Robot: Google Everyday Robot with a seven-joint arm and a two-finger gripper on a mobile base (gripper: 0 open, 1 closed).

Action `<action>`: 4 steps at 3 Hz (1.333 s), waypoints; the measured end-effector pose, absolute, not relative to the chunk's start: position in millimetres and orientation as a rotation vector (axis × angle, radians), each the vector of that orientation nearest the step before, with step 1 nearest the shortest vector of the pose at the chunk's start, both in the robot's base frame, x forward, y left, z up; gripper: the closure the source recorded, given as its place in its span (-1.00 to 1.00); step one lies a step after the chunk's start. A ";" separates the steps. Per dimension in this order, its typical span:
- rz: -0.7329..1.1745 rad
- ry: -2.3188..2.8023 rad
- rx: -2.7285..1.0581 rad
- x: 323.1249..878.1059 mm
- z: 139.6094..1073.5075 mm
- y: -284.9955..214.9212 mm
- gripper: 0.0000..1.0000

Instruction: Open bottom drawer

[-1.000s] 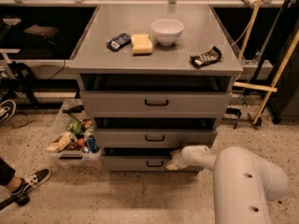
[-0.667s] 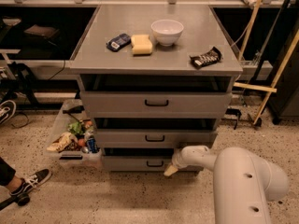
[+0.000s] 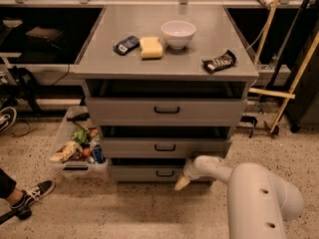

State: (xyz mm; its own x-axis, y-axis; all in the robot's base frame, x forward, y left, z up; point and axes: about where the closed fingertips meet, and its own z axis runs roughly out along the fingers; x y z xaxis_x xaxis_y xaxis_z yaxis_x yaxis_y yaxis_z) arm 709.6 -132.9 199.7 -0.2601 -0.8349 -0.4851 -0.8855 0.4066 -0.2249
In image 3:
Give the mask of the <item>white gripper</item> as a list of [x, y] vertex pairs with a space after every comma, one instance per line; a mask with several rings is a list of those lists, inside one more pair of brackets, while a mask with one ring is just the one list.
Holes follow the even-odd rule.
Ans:
[[192, 159], [188, 159], [183, 167], [183, 175], [180, 176], [174, 186], [175, 191], [181, 191], [183, 188], [190, 184], [191, 180], [200, 178], [197, 168]]

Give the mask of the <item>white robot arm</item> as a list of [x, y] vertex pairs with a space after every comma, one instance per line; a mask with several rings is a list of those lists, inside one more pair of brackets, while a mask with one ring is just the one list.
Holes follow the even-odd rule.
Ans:
[[287, 239], [284, 223], [304, 209], [302, 193], [294, 184], [256, 163], [228, 167], [218, 156], [188, 160], [174, 189], [180, 191], [202, 177], [227, 186], [229, 239]]

